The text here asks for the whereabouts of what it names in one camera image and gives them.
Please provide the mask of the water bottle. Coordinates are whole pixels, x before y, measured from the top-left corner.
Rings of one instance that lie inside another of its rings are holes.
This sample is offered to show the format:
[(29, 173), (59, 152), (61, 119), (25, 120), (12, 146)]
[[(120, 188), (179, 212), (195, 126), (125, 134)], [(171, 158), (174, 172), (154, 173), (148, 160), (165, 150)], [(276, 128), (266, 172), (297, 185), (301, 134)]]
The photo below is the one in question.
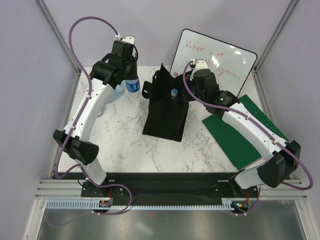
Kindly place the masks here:
[(173, 88), (170, 92), (170, 95), (173, 99), (175, 99), (178, 96), (178, 90), (176, 88)]
[(138, 101), (141, 97), (139, 78), (125, 80), (125, 85), (128, 92), (128, 98), (132, 101)]

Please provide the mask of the black canvas bag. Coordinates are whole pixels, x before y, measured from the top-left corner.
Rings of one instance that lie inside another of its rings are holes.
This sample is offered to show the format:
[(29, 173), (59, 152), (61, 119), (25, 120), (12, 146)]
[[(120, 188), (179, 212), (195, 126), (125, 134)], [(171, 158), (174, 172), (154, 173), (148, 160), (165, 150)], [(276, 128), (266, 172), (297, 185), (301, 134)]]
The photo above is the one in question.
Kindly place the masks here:
[[(143, 83), (142, 96), (149, 100), (144, 135), (182, 141), (189, 109), (182, 95), (184, 87), (182, 76), (173, 77), (164, 65), (156, 70), (151, 82)], [(171, 97), (172, 89), (178, 90), (175, 99)]]

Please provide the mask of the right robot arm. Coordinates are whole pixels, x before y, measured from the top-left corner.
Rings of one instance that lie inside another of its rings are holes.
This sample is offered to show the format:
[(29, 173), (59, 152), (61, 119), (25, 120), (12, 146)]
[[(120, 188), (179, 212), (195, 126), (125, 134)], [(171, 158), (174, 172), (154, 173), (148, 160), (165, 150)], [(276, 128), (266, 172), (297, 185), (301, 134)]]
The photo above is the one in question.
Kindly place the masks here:
[(229, 184), (230, 193), (240, 197), (253, 186), (277, 188), (285, 184), (285, 180), (300, 166), (301, 145), (272, 132), (235, 95), (221, 91), (209, 69), (195, 70), (191, 76), (193, 80), (188, 79), (186, 72), (182, 73), (186, 98), (203, 104), (208, 112), (249, 142), (264, 160), (258, 166), (240, 170)]

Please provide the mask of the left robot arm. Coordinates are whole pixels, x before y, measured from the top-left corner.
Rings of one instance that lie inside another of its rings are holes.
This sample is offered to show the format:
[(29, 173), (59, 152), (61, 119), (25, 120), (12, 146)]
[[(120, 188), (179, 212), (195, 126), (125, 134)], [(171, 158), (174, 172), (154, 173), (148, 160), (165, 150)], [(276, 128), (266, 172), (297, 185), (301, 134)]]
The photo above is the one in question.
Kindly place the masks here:
[(111, 53), (97, 61), (91, 68), (88, 88), (79, 107), (63, 130), (55, 130), (53, 138), (62, 153), (73, 159), (93, 183), (92, 191), (106, 196), (110, 185), (99, 160), (99, 146), (91, 143), (93, 126), (107, 99), (125, 80), (135, 80), (138, 53), (135, 38), (126, 36), (113, 42)]

